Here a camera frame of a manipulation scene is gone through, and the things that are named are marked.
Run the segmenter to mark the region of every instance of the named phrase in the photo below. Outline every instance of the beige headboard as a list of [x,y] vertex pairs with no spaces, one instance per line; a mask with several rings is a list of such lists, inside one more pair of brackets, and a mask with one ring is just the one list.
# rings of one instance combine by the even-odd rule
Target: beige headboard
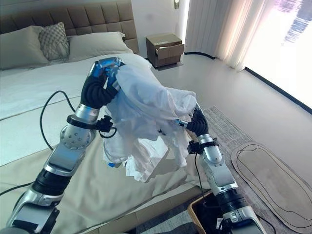
[[9,33],[30,25],[47,26],[63,22],[67,36],[120,31],[125,43],[139,53],[131,0],[88,3],[39,11],[29,11],[0,18],[0,33]]

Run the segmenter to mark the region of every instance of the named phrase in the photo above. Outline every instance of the white wall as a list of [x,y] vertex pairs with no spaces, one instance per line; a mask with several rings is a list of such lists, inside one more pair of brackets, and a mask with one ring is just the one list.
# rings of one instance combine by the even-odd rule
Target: white wall
[[[0,15],[12,14],[27,10],[37,10],[55,6],[104,2],[111,0],[33,0],[30,2],[3,5]],[[140,53],[146,54],[145,37],[157,33],[175,33],[184,38],[184,18],[187,17],[189,0],[180,0],[180,8],[175,10],[174,0],[132,0],[132,9],[136,24],[136,33]]]

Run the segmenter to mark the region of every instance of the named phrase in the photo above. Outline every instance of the mattress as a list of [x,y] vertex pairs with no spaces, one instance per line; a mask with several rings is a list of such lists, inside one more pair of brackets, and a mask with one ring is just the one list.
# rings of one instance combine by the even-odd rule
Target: mattress
[[[0,190],[33,181],[50,152],[46,149],[2,166]],[[124,167],[111,168],[102,161],[102,140],[97,136],[58,205],[60,215],[52,233],[77,233],[112,221],[153,197],[187,183],[188,178],[185,168],[175,166],[170,151],[147,183],[125,175]],[[0,229],[24,191],[22,188],[0,197]]]
[[[74,107],[87,74],[99,59],[120,57],[127,64],[151,68],[144,58],[134,54],[117,54],[94,57],[78,62],[55,64],[33,70],[12,69],[0,76],[0,165],[47,148],[40,129],[39,116],[42,106],[56,90],[67,93]],[[57,94],[51,99],[43,117],[43,129],[51,145],[59,142],[59,132],[72,114],[65,97]]]

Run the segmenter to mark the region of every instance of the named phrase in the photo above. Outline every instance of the gray pillow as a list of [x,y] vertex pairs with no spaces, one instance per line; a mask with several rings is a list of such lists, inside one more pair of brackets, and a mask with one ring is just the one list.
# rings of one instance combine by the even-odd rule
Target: gray pillow
[[42,28],[29,26],[0,35],[0,69],[40,67],[49,63],[40,50]]
[[69,44],[66,38],[64,23],[46,26],[39,33],[41,50],[48,60],[67,59]]
[[131,53],[123,42],[125,35],[121,32],[90,33],[70,37],[69,62],[109,54]]

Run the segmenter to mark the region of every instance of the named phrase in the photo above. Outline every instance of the wooden nightstand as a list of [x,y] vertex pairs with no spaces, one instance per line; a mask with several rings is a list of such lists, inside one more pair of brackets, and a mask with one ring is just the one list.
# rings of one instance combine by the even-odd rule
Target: wooden nightstand
[[184,52],[182,40],[172,33],[146,37],[147,58],[154,67],[177,63]]

